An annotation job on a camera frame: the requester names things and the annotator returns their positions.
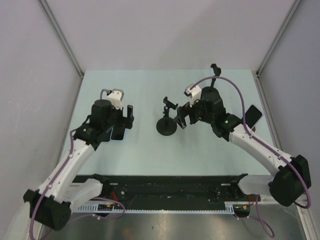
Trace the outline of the black phone stand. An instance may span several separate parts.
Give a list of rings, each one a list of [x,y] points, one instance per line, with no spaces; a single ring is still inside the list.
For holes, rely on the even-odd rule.
[[[163,117],[157,121],[156,130],[162,136],[167,137],[173,135],[177,130],[177,123],[170,117],[170,109],[176,110],[178,104],[169,101],[167,96],[163,99],[163,103],[165,104],[163,108]]]
[[[216,76],[219,77],[221,75],[222,69],[220,67],[218,67],[215,63],[212,63],[210,65],[210,67],[212,68],[215,77]],[[215,96],[219,95],[219,91],[214,87],[215,81],[216,81],[215,79],[212,79],[210,86],[206,86],[202,89],[201,98],[203,98],[205,94],[212,94],[213,93]]]

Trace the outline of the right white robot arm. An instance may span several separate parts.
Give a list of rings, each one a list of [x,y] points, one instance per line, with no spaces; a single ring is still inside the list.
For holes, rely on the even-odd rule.
[[[189,117],[190,124],[198,121],[209,124],[217,137],[243,149],[270,174],[242,176],[230,188],[235,200],[242,201],[248,195],[265,195],[289,207],[311,187],[307,159],[300,154],[292,156],[285,153],[255,135],[242,119],[226,112],[217,89],[190,85],[184,94],[190,101],[178,107],[175,117],[181,128],[186,127],[186,117]]]

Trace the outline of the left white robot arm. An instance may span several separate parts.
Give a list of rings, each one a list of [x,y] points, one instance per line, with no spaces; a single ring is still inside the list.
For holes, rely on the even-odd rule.
[[[50,176],[36,189],[28,189],[23,200],[30,204],[29,217],[46,227],[60,231],[71,214],[87,201],[105,200],[112,188],[107,177],[93,174],[84,183],[69,191],[69,187],[84,163],[103,142],[108,142],[111,132],[133,127],[133,106],[127,106],[127,115],[108,99],[98,99],[91,114],[80,127],[70,132],[70,149]]]

